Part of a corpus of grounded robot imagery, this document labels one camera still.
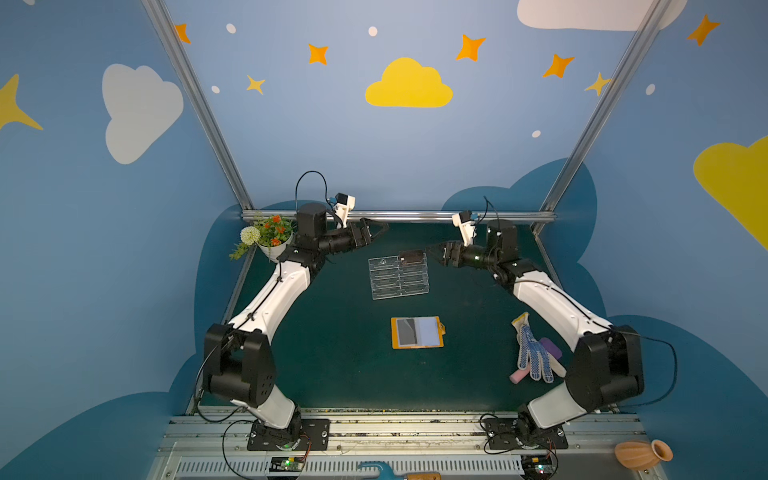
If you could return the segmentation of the silver credit card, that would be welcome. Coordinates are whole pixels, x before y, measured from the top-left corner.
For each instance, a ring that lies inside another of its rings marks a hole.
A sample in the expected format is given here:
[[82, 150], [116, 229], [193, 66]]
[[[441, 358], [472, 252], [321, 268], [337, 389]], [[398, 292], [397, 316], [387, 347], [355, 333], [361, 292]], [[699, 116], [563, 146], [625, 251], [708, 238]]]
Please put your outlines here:
[[402, 266], [422, 265], [426, 263], [426, 253], [424, 250], [401, 251], [398, 259]]
[[414, 318], [398, 318], [396, 327], [397, 347], [413, 347], [418, 344], [418, 329]]

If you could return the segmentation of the clear plastic organizer tray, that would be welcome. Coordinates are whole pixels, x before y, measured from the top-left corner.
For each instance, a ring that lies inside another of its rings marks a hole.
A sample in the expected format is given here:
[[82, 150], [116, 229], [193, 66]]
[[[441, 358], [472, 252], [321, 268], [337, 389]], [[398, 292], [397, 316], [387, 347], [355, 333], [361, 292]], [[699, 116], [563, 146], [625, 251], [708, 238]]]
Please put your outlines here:
[[398, 255], [371, 258], [368, 270], [372, 299], [424, 295], [430, 291], [428, 263], [402, 266]]

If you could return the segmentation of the yellow leather card holder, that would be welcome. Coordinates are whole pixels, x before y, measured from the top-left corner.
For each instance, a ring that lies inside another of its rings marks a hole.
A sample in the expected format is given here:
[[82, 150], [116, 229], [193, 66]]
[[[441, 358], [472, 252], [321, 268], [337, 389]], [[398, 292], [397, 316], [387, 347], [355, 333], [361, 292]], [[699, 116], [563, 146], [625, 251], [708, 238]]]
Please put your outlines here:
[[[414, 318], [418, 329], [418, 344], [413, 347], [398, 348], [395, 320], [398, 318]], [[438, 316], [432, 317], [394, 317], [391, 319], [392, 348], [395, 350], [407, 349], [430, 349], [442, 348], [444, 346], [444, 335], [446, 333], [444, 325]]]

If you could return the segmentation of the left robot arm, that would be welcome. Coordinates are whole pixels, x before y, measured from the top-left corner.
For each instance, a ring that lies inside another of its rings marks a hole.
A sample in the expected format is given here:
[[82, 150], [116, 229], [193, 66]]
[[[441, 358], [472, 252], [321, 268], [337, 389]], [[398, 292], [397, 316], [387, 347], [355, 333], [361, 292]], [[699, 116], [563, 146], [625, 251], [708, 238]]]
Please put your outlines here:
[[296, 220], [294, 240], [278, 256], [270, 280], [240, 314], [206, 332], [200, 372], [204, 392], [247, 409], [280, 444], [297, 441], [301, 433], [299, 407], [276, 386], [272, 341], [281, 321], [327, 256], [368, 246], [389, 230], [387, 223], [367, 218], [330, 230], [327, 209], [317, 203], [300, 206]]

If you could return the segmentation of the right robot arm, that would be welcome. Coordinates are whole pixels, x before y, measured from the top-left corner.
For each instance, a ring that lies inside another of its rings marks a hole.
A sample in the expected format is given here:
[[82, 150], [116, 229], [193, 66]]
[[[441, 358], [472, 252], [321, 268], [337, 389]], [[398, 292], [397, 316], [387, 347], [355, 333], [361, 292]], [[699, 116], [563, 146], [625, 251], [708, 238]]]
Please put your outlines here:
[[609, 404], [644, 392], [641, 339], [629, 326], [594, 315], [562, 290], [531, 260], [520, 255], [516, 226], [486, 225], [486, 243], [474, 244], [476, 222], [455, 215], [461, 237], [428, 248], [443, 266], [489, 272], [494, 281], [533, 309], [572, 352], [563, 382], [522, 405], [517, 430], [533, 436]]

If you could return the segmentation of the potted flower plant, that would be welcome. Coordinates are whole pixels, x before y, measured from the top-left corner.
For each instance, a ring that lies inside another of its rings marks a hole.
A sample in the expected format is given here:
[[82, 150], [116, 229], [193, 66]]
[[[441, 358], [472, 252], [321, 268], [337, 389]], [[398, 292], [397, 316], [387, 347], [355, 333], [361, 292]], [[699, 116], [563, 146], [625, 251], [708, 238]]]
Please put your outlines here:
[[289, 219], [280, 215], [257, 218], [240, 230], [240, 241], [229, 254], [229, 259], [237, 261], [258, 248], [271, 262], [277, 263], [293, 237], [294, 225]]

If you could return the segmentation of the right controller board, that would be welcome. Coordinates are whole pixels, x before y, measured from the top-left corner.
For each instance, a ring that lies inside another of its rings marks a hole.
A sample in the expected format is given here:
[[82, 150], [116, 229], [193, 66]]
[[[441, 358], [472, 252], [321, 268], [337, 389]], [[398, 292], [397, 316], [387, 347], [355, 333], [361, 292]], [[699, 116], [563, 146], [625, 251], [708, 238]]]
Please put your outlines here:
[[522, 456], [521, 466], [524, 480], [548, 480], [557, 471], [553, 458], [549, 456]]

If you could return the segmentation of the left controller board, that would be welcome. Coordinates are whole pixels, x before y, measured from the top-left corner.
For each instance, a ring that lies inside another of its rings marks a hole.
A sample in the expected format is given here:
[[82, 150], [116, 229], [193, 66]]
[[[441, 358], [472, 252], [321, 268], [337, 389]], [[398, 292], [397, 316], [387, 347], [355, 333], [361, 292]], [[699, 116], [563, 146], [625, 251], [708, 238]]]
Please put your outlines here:
[[269, 472], [299, 474], [304, 470], [304, 466], [305, 461], [299, 457], [272, 457]]

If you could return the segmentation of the aluminium frame rear bar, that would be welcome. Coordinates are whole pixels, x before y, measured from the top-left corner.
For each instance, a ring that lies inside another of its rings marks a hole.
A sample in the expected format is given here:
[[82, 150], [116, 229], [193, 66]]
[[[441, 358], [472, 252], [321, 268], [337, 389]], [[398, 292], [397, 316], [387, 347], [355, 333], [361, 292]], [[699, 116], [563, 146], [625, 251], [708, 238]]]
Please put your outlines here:
[[[293, 210], [243, 210], [241, 218], [246, 221], [254, 221], [259, 218], [267, 218], [274, 215], [292, 219], [295, 217]], [[453, 213], [450, 211], [357, 211], [353, 210], [348, 215], [349, 221], [357, 221], [362, 218], [388, 223], [451, 223]], [[553, 212], [500, 212], [496, 215], [489, 211], [486, 221], [495, 220], [512, 221], [522, 224], [552, 223], [555, 221]]]

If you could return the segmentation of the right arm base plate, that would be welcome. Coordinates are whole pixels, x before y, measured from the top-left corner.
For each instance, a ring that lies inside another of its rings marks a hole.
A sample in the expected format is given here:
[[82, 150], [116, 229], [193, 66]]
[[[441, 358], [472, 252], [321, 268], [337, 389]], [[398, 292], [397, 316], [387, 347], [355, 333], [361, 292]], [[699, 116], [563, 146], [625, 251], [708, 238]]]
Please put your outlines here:
[[565, 432], [561, 427], [549, 429], [531, 437], [525, 437], [517, 427], [517, 419], [482, 415], [479, 426], [485, 434], [483, 449], [489, 454], [499, 454], [513, 450], [565, 450], [569, 447]]

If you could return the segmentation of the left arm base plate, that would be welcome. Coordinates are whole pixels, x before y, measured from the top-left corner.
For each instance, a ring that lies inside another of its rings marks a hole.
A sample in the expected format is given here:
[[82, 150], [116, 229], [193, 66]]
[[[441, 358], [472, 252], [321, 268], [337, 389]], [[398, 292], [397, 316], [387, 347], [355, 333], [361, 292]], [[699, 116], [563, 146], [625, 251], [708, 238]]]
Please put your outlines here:
[[286, 429], [266, 426], [256, 420], [247, 441], [248, 451], [325, 451], [330, 437], [328, 419], [300, 419]]

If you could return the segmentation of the teal handled tool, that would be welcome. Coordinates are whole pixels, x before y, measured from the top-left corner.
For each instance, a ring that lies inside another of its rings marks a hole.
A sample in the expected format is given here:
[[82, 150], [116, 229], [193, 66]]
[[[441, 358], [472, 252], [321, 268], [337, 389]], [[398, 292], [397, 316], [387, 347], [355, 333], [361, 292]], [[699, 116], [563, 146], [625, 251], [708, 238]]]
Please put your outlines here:
[[441, 480], [442, 476], [437, 472], [417, 472], [398, 475], [386, 462], [366, 461], [358, 464], [359, 469], [373, 469], [378, 480]]

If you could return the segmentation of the aluminium front rail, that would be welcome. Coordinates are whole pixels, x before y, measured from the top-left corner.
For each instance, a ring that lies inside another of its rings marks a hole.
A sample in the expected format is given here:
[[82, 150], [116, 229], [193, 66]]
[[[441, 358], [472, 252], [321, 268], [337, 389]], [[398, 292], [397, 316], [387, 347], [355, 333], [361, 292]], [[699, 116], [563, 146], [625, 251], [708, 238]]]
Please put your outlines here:
[[[549, 456], [551, 479], [664, 479], [663, 465], [632, 471], [615, 458], [625, 441], [647, 438], [640, 420], [627, 414], [592, 414], [566, 423], [569, 447], [559, 451], [513, 450], [489, 454], [480, 413], [308, 410], [305, 419], [328, 419], [325, 451], [248, 451], [251, 418], [239, 414], [207, 423], [198, 417], [171, 420], [149, 471], [151, 479], [366, 479], [366, 461], [388, 463], [396, 474], [437, 472], [444, 479], [523, 479], [522, 456]], [[272, 457], [299, 457], [299, 474], [270, 473]]]

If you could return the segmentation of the aluminium frame left post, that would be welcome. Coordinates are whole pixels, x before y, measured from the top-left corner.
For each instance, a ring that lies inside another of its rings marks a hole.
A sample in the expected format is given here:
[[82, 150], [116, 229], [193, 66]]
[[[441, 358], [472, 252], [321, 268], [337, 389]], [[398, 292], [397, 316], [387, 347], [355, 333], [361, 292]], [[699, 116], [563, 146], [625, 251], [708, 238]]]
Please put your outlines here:
[[213, 152], [243, 211], [253, 208], [245, 182], [217, 124], [164, 1], [142, 0], [149, 19], [181, 81]]

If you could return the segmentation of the aluminium frame post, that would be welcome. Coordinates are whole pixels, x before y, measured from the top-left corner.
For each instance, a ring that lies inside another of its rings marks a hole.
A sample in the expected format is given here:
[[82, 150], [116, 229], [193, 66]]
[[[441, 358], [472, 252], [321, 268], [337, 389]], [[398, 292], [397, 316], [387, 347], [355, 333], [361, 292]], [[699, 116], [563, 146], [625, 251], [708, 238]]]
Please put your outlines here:
[[662, 20], [671, 5], [671, 0], [655, 0], [651, 2], [648, 11], [640, 22], [638, 29], [613, 72], [613, 79], [609, 82], [607, 89], [600, 96], [595, 110], [591, 114], [574, 149], [567, 158], [560, 173], [556, 177], [554, 184], [545, 197], [540, 208], [542, 215], [548, 217], [553, 217], [555, 215], [557, 206], [565, 195], [568, 187], [573, 182], [583, 162], [586, 160], [587, 155], [606, 125], [613, 109], [619, 103], [619, 100], [633, 78], [634, 73], [644, 60], [658, 33], [662, 30]]
[[213, 152], [243, 211], [253, 208], [245, 182], [217, 124], [164, 1], [142, 0], [149, 19], [181, 81]]

